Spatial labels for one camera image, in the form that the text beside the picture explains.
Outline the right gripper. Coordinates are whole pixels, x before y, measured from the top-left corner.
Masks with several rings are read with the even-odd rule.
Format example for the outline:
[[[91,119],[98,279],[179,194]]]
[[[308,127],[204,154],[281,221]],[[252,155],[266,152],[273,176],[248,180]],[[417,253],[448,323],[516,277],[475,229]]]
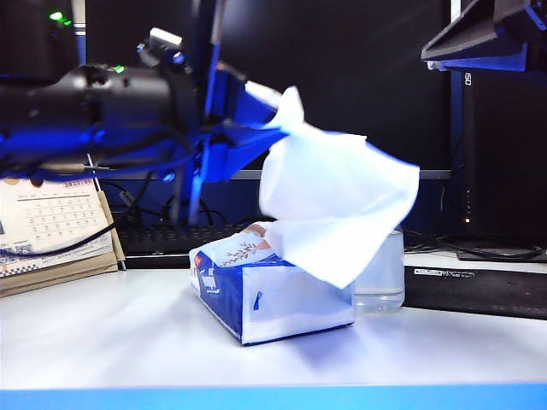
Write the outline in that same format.
[[[496,52],[495,27],[520,43],[515,51]],[[421,59],[439,71],[545,71],[546,2],[472,1],[423,47]]]

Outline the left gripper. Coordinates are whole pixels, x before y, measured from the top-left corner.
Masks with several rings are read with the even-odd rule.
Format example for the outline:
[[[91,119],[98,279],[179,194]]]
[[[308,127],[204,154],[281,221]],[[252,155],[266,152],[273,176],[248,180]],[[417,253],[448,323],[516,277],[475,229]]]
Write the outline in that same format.
[[[224,1],[193,2],[190,42],[178,34],[168,36],[173,101],[187,150],[176,168],[169,214],[173,223],[197,220],[204,182],[230,179],[287,136],[278,127],[224,125],[219,132],[215,129],[219,118],[266,124],[276,115],[281,99],[279,91],[219,62],[225,6]]]

